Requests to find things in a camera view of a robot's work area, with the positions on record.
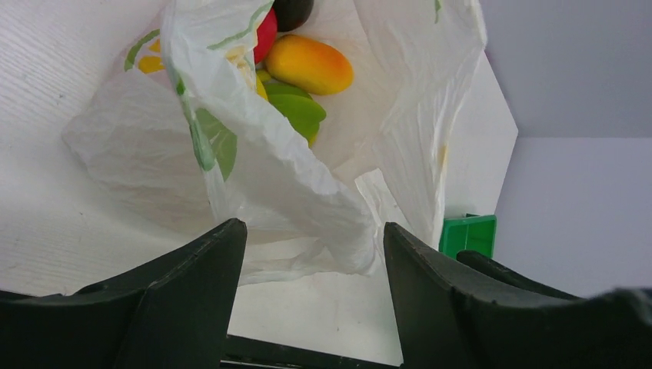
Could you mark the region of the green fake starfruit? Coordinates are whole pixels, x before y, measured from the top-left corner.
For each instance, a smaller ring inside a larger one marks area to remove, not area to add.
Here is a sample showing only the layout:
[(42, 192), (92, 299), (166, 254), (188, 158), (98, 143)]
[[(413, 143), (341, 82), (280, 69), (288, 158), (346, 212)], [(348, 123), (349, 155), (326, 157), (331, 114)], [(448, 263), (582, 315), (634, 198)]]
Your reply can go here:
[(304, 90), (284, 83), (265, 83), (268, 101), (288, 119), (310, 148), (327, 112)]

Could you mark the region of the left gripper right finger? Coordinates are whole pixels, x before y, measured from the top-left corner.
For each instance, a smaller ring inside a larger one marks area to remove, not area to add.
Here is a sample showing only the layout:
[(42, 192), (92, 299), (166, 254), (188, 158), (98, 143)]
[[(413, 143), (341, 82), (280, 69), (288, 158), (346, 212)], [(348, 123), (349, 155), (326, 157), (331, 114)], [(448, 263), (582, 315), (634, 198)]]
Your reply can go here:
[(384, 255), (405, 368), (649, 368), (651, 291), (563, 300), (497, 281), (399, 224)]

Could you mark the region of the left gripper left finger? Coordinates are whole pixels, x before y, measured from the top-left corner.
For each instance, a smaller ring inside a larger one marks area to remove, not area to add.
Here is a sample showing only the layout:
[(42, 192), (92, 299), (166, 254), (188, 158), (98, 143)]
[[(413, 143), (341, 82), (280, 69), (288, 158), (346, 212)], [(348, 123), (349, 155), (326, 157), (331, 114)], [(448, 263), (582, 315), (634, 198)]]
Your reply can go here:
[(72, 295), (1, 295), (3, 368), (217, 368), (247, 228), (198, 239)]

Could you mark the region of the orange yellow fake mango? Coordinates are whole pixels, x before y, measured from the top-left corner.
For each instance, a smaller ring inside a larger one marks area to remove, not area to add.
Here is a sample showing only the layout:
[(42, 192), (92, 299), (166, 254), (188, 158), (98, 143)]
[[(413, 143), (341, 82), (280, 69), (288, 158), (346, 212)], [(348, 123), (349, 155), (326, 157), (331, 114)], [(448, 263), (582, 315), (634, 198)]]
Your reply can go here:
[(278, 38), (264, 65), (271, 77), (314, 95), (338, 94), (354, 81), (353, 66), (342, 52), (301, 35)]

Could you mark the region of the long yellow fake banana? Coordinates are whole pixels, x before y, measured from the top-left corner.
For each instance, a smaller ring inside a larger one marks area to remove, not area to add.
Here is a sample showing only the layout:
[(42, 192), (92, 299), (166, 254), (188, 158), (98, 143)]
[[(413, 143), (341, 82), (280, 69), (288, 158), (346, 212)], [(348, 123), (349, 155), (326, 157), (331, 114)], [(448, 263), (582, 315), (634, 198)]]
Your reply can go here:
[(268, 93), (265, 89), (265, 82), (269, 82), (272, 79), (271, 75), (265, 69), (258, 69), (256, 71), (256, 89), (257, 93), (265, 100), (268, 100)]

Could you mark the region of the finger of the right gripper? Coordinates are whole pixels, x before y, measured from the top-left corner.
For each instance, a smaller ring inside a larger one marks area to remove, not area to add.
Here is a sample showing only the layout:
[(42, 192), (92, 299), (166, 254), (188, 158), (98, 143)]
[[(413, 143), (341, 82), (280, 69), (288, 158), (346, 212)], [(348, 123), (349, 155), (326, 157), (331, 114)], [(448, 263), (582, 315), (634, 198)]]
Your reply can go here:
[(490, 278), (525, 291), (542, 294), (552, 298), (560, 298), (567, 301), (579, 299), (578, 296), (574, 296), (567, 292), (531, 280), (477, 251), (459, 251), (456, 260)]

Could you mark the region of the white plastic bag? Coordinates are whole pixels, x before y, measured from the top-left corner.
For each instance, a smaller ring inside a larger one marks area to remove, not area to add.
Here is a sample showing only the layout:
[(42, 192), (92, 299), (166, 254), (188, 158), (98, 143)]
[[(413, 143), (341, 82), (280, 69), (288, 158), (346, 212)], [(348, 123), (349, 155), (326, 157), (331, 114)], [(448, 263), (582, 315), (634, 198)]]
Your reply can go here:
[(270, 248), (241, 283), (367, 274), (397, 206), (419, 238), (444, 220), (447, 145), (487, 43), (477, 1), (318, 1), (300, 35), (341, 50), (352, 86), (321, 96), (314, 144), (255, 90), (270, 1), (171, 1), (62, 140), (116, 201), (194, 234), (239, 218)]

